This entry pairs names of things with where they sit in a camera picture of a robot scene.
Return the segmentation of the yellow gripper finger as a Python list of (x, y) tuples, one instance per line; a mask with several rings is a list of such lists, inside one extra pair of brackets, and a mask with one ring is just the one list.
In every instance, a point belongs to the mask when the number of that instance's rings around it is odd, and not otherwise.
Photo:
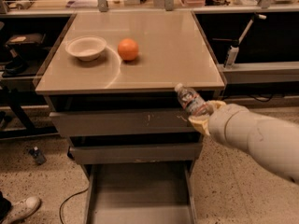
[(225, 106), (226, 103), (220, 100), (210, 100), (207, 102), (207, 105), (211, 110), (218, 110), (221, 107)]
[(208, 129), (209, 115), (189, 116), (188, 120), (197, 132), (202, 135), (210, 136)]

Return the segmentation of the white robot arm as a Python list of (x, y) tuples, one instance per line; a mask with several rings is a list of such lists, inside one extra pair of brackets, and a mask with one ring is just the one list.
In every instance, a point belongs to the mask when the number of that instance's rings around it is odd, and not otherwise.
[(189, 116), (196, 131), (218, 144), (250, 155), (274, 175), (299, 184), (299, 125), (249, 111), (242, 105), (210, 101), (211, 115)]

